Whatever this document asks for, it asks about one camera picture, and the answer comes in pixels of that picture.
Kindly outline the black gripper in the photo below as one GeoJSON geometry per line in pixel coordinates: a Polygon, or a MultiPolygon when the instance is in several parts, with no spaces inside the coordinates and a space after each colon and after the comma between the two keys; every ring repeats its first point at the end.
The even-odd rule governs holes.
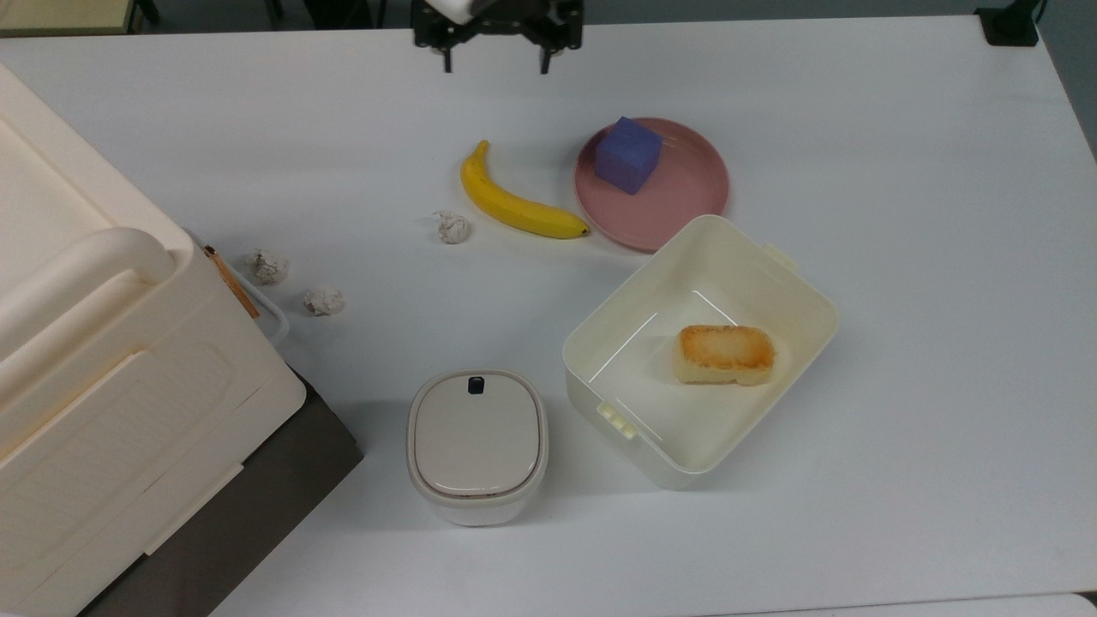
{"type": "Polygon", "coordinates": [[[521,36],[542,47],[538,70],[551,70],[552,51],[579,48],[583,1],[412,1],[411,29],[419,47],[441,51],[453,72],[452,48],[478,35],[521,36]]]}

